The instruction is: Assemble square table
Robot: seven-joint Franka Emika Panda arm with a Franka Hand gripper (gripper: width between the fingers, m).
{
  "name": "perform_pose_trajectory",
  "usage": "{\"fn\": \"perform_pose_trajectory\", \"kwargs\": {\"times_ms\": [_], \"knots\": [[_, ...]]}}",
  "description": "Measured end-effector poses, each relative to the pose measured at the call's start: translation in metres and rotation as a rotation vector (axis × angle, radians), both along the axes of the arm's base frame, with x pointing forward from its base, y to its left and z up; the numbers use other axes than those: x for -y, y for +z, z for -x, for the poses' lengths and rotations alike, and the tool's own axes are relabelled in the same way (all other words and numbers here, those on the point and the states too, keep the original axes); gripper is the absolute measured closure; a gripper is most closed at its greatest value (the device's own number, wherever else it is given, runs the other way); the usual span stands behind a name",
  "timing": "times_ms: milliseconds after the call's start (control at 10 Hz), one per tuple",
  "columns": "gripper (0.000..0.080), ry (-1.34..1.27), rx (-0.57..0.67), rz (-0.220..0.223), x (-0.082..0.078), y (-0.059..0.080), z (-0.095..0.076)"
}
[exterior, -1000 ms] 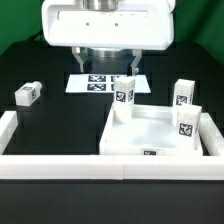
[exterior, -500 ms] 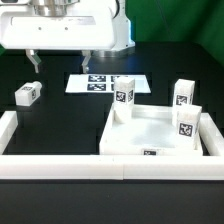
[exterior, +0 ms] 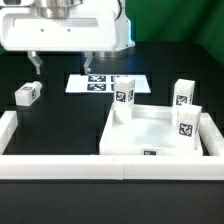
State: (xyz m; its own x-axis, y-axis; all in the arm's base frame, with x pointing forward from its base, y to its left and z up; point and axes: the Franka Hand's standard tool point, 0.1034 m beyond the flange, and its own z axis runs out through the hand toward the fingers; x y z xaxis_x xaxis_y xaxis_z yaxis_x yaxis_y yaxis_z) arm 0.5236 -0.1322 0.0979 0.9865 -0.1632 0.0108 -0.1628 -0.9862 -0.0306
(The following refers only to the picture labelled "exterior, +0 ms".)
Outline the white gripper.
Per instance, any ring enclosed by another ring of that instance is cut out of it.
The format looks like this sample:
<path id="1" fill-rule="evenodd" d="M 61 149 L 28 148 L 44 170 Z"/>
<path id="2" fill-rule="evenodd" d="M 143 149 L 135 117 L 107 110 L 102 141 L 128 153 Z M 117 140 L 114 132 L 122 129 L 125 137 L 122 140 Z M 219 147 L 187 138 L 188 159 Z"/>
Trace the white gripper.
<path id="1" fill-rule="evenodd" d="M 0 11 L 0 42 L 8 51 L 28 51 L 41 74 L 43 61 L 36 51 L 112 51 L 118 45 L 114 13 L 71 10 L 66 19 L 45 19 L 32 8 Z M 88 75 L 93 52 L 85 52 L 83 74 Z"/>

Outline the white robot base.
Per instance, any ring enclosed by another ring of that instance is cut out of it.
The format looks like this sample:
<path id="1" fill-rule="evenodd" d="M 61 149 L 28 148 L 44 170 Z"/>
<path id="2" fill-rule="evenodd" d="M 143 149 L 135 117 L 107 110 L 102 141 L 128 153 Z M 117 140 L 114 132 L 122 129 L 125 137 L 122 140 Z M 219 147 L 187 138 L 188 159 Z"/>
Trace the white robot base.
<path id="1" fill-rule="evenodd" d="M 118 14 L 115 19 L 118 45 L 113 51 L 96 52 L 96 57 L 112 58 L 126 56 L 134 51 L 135 42 L 132 40 L 131 21 L 126 16 L 126 0 L 117 0 Z"/>

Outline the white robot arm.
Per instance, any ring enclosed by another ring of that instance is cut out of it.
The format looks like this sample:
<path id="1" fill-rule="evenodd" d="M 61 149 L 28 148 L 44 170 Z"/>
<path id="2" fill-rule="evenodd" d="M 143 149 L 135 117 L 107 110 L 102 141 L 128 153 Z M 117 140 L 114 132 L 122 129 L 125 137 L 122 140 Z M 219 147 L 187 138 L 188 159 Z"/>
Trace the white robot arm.
<path id="1" fill-rule="evenodd" d="M 115 51 L 116 0 L 0 0 L 0 45 L 25 52 L 37 71 L 40 52 Z"/>

